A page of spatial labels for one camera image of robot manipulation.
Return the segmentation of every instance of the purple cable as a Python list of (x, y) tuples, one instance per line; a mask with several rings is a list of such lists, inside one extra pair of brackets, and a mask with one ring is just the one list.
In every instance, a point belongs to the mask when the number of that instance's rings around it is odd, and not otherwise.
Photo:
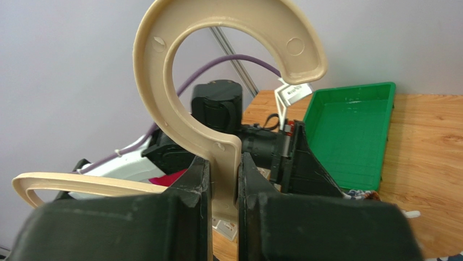
[[(216, 58), (216, 59), (208, 62), (207, 64), (205, 64), (204, 66), (202, 66), (201, 68), (196, 70), (196, 72), (194, 72), (190, 77), (188, 77), (188, 79), (180, 86), (180, 88), (178, 88), (177, 95), (180, 96), (186, 90), (186, 88), (188, 88), (188, 86), (190, 86), (190, 84), (192, 84), (200, 75), (202, 75), (204, 72), (206, 72), (210, 68), (214, 67), (217, 64), (223, 63), (224, 61), (230, 61), (230, 60), (250, 61), (252, 63), (258, 64), (258, 65), (268, 69), (269, 71), (276, 74), (278, 77), (281, 77), (280, 71), (278, 71), (278, 69), (276, 69), (272, 65), (270, 65), (270, 64), (268, 64), (268, 63), (266, 63), (266, 62), (264, 62), (264, 61), (262, 61), (260, 59), (257, 59), (255, 57), (244, 55), (244, 54), (225, 55), (225, 56)], [(127, 147), (127, 148), (124, 148), (124, 149), (120, 150), (119, 155), (124, 155), (124, 154), (130, 153), (132, 151), (135, 151), (138, 147), (143, 145), (148, 140), (148, 138), (151, 136), (151, 134), (157, 129), (158, 129), (158, 125), (156, 123), (153, 123), (151, 125), (151, 127), (149, 128), (149, 130), (146, 132), (145, 136), (143, 136), (143, 139), (141, 139), (139, 142), (135, 143), (134, 145), (131, 145), (130, 147)], [(84, 168), (83, 170), (80, 170), (80, 174), (85, 174), (85, 173), (87, 173), (87, 172), (89, 172), (91, 170), (94, 170), (97, 167), (105, 164), (106, 162), (119, 157), (119, 155), (117, 153), (113, 153), (113, 154), (107, 156), (106, 158), (103, 158), (103, 159), (91, 164), (90, 166)]]

